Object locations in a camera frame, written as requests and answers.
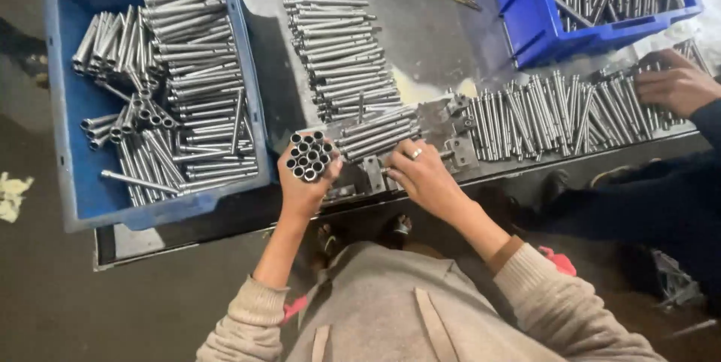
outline blue plastic bin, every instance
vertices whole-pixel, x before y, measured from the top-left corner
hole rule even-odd
[[[617,50],[704,10],[701,0],[684,1],[687,7],[679,10],[573,32],[564,31],[554,0],[498,0],[498,7],[518,67],[527,68],[561,62],[575,54]]]
[[[142,6],[143,0],[45,0],[53,124],[67,232],[114,223],[124,223],[132,230],[151,228],[208,213],[224,196],[270,183],[275,168],[265,146],[267,133],[243,5],[241,0],[227,2],[248,98],[258,174],[248,181],[133,208],[122,182],[100,179],[103,169],[120,171],[115,147],[108,143],[102,150],[90,151],[79,127],[83,118],[119,112],[122,101],[101,90],[91,79],[74,73],[71,56],[94,14],[125,11],[128,4]]]

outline metal table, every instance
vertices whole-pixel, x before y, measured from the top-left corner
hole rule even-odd
[[[645,54],[670,47],[695,36],[711,68],[721,64],[721,2],[703,0],[706,11],[615,53],[578,57],[560,65],[518,72],[510,60],[495,0],[475,0],[478,12],[450,0],[368,0],[379,19],[377,37],[386,50],[401,98],[405,103],[436,99],[450,88],[475,96],[476,90],[498,90],[503,83],[525,83],[530,74],[549,75],[558,69],[565,75],[588,75],[609,65],[635,62]],[[281,0],[244,0],[252,52],[262,91],[270,146],[282,151],[295,130],[321,125],[311,103],[306,72],[290,44],[291,33]],[[695,133],[691,124],[676,126],[657,137],[684,137]],[[613,155],[618,149],[592,155]],[[486,164],[457,173],[463,185],[512,177],[548,166],[558,166],[587,156],[560,158],[545,155],[539,163],[506,161]],[[334,206],[343,211],[402,200],[402,194]],[[132,232],[124,226],[96,230],[97,268],[131,262],[147,256],[194,246],[205,241],[269,228],[281,207],[281,192],[270,186],[236,195],[219,203],[212,214],[184,220],[148,231]]]

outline gray knit sweater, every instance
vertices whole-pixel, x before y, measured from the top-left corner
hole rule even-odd
[[[495,276],[522,331],[493,310],[452,260],[362,243],[309,293],[290,361],[663,360],[603,308],[593,286],[556,271],[527,244]],[[271,361],[281,354],[286,290],[248,278],[200,361]]]

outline silver ring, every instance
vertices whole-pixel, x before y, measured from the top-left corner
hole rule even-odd
[[[413,154],[410,155],[410,159],[415,161],[415,159],[423,152],[423,149],[417,149]]]

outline worker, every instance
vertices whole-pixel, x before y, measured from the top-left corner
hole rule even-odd
[[[709,311],[720,315],[721,85],[674,50],[652,58],[672,69],[636,76],[641,100],[690,119],[712,150],[637,169],[623,166],[582,190],[569,189],[569,175],[554,172],[540,220],[527,227],[660,249],[701,284]]]
[[[197,352],[209,361],[272,361],[281,356],[288,274],[311,217],[338,177],[336,158],[317,183],[278,161],[283,208],[255,271]],[[664,360],[603,307],[593,286],[491,220],[454,181],[438,151],[403,140],[386,160],[410,199],[455,228],[494,273],[519,331],[502,320],[449,259],[358,242],[320,272],[308,294],[288,361]]]

